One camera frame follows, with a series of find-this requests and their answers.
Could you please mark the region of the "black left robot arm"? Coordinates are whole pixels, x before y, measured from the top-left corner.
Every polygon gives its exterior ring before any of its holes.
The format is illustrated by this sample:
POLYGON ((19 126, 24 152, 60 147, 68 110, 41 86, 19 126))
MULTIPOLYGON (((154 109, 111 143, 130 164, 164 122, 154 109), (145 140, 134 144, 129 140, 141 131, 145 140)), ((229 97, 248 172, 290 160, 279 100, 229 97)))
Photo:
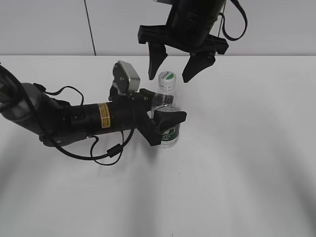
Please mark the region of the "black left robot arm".
POLYGON ((186 120, 184 111, 157 111, 149 116, 155 94, 139 87, 140 77, 131 64, 118 61, 113 76, 108 102, 73 106, 57 100, 56 93, 41 84, 21 83, 1 67, 0 112, 5 119, 38 135, 48 147, 134 129, 156 146, 165 131, 186 120))

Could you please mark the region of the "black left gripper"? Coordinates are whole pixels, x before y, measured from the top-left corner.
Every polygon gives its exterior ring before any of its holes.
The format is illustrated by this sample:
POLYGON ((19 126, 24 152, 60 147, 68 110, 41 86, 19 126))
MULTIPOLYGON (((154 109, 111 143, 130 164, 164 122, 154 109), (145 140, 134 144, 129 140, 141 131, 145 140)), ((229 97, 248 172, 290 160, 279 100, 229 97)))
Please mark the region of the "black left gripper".
POLYGON ((117 89, 110 90, 108 108, 110 111, 110 130, 137 129, 150 146, 161 144, 162 136, 169 129, 183 123, 187 113, 184 111, 154 111, 154 122, 148 115, 155 92, 141 88, 138 92, 119 95, 117 89))

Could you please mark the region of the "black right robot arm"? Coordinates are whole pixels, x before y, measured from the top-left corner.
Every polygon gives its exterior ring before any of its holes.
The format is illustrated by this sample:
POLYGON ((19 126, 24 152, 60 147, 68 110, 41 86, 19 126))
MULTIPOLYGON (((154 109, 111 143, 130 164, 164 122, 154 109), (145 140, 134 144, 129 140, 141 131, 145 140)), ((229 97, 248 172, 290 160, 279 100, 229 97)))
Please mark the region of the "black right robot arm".
POLYGON ((153 80, 167 58, 170 46, 189 53, 182 72, 188 83, 193 77, 215 63, 215 54, 225 54, 229 45, 226 39, 210 34, 224 5, 222 0, 173 0, 164 25, 141 25, 138 42, 148 44, 148 76, 153 80))

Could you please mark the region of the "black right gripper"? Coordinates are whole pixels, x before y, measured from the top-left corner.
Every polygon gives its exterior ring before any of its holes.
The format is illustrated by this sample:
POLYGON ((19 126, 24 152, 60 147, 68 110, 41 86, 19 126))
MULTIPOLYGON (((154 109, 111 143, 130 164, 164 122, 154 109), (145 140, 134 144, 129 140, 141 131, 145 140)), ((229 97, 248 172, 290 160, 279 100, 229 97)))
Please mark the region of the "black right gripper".
POLYGON ((182 72, 184 83, 188 83, 198 73, 215 63, 213 52, 224 55, 229 47, 225 39, 213 35, 207 35, 195 45, 193 40, 185 41, 184 37, 176 37, 166 25, 141 25, 137 37, 140 44, 148 42, 149 80, 155 78, 159 67, 168 56, 165 45, 190 53, 182 72))

